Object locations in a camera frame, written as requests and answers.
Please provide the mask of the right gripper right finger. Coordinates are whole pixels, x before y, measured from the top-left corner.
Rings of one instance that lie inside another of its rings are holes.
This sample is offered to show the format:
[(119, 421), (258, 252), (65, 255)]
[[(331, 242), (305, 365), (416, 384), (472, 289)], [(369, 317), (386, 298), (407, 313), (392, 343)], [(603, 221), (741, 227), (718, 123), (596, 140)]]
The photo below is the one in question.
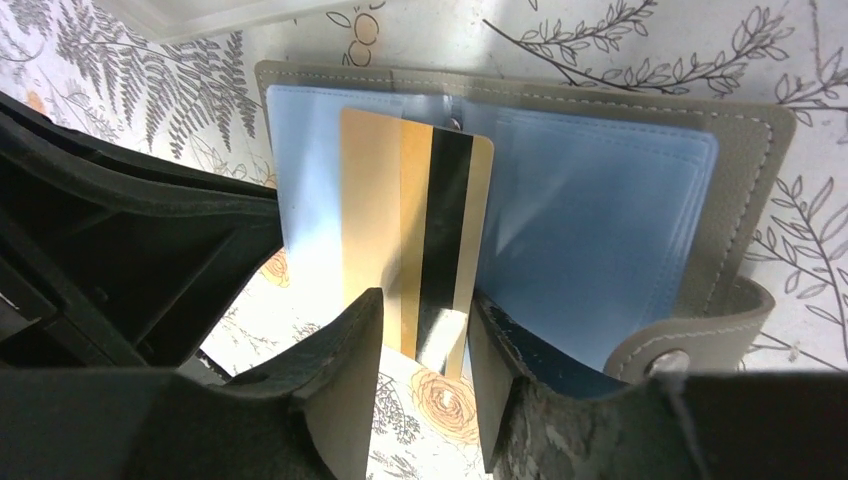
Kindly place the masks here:
[(626, 385), (483, 293), (468, 334), (483, 464), (496, 479), (847, 475), (845, 373), (661, 373)]

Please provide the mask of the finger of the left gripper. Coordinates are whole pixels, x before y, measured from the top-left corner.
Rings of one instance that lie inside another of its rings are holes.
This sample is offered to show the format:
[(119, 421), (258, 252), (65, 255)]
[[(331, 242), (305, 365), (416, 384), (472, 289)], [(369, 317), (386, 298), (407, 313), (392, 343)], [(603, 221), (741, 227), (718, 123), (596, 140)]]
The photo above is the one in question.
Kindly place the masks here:
[(177, 367), (283, 245), (275, 190), (1, 98), (1, 362)]

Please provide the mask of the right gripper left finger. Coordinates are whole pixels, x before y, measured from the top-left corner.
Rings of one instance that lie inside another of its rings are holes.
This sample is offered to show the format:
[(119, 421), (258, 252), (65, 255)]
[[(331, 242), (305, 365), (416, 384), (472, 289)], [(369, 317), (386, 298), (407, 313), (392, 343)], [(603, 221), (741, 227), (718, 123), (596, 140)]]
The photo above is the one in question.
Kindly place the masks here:
[(5, 369), (5, 479), (362, 479), (383, 293), (224, 385), (173, 369)]

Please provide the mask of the gold credit card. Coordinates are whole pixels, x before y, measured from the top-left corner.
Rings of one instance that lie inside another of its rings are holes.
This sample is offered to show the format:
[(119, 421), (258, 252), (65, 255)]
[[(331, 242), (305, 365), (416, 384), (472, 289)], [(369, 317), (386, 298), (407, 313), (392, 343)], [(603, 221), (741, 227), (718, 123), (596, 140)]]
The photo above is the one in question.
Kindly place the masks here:
[(481, 135), (340, 115), (343, 299), (380, 289), (384, 344), (451, 379), (463, 369), (493, 160)]

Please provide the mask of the grey leather card holder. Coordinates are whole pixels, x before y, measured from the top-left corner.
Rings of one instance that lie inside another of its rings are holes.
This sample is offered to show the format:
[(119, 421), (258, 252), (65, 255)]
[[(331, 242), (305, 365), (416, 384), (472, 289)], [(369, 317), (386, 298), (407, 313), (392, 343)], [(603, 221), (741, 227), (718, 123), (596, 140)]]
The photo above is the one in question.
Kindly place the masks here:
[(593, 379), (734, 369), (774, 307), (739, 269), (796, 130), (785, 108), (270, 60), (256, 76), (292, 285), (325, 290), (319, 312), (342, 308), (345, 107), (493, 141), (479, 286)]

